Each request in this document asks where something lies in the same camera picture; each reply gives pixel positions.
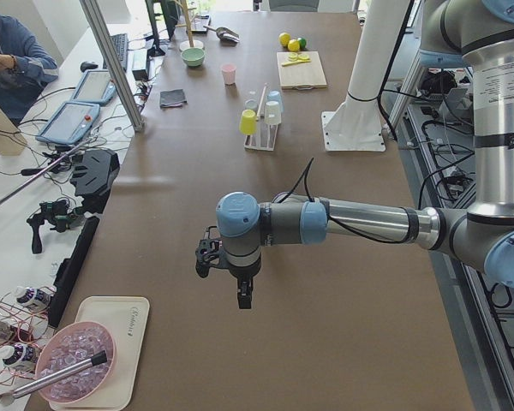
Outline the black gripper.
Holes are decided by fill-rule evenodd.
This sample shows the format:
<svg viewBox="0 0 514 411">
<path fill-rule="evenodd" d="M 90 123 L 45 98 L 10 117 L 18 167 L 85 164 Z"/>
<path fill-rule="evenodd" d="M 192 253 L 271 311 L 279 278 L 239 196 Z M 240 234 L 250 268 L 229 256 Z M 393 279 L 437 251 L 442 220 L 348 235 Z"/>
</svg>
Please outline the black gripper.
<svg viewBox="0 0 514 411">
<path fill-rule="evenodd" d="M 252 307 L 253 278 L 238 277 L 237 282 L 237 301 L 240 309 L 250 309 Z"/>
</svg>

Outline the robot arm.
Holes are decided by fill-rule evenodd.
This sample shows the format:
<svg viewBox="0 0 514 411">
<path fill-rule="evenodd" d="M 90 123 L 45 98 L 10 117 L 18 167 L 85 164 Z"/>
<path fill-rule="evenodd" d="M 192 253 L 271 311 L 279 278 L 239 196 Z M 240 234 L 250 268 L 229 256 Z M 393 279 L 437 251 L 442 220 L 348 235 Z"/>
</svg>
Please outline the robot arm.
<svg viewBox="0 0 514 411">
<path fill-rule="evenodd" d="M 514 1 L 428 1 L 421 61 L 473 71 L 475 201 L 465 210 L 415 210 L 285 195 L 259 203 L 244 192 L 216 209 L 219 264 L 251 306 L 261 248 L 315 244 L 327 233 L 438 250 L 514 288 Z"/>
</svg>

